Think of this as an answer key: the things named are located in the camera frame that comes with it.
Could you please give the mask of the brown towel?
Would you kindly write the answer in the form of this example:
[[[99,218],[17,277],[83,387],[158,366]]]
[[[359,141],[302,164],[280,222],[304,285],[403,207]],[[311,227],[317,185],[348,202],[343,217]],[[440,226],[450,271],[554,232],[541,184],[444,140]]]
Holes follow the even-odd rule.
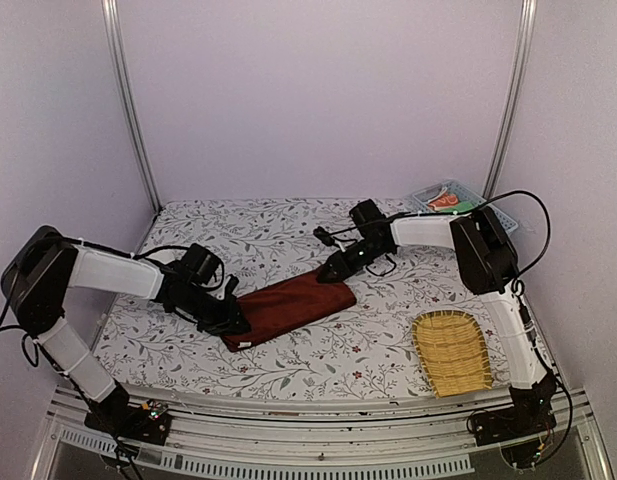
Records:
[[[258,346],[357,303],[345,283],[319,283],[319,273],[317,268],[239,297],[238,304],[251,331],[222,335],[228,350],[237,352]]]

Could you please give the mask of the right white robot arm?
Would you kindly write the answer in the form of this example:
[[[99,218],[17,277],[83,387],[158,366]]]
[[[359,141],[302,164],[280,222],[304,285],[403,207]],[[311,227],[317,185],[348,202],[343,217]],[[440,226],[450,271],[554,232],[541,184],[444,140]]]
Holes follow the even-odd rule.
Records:
[[[453,250],[463,285],[482,301],[495,324],[510,371],[511,406],[476,413],[468,421],[469,431],[483,446],[554,428],[551,399],[557,379],[537,348],[519,283],[518,256],[494,211],[478,206],[463,214],[386,216],[367,200],[349,215],[361,238],[327,258],[318,270],[318,282],[343,282],[401,247]]]

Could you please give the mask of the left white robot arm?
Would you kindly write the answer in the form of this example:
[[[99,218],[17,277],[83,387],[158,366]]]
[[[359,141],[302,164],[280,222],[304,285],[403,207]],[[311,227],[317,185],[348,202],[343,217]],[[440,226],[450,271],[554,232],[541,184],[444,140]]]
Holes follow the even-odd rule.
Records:
[[[179,259],[165,247],[135,255],[42,226],[2,273],[4,309],[14,314],[15,328],[82,397],[88,407],[86,426],[116,442],[162,446],[172,417],[167,405],[156,400],[131,404],[127,390],[67,322],[66,292],[88,288],[155,302],[214,336],[250,332],[234,294],[238,280],[225,273],[221,259],[198,244],[181,251]]]

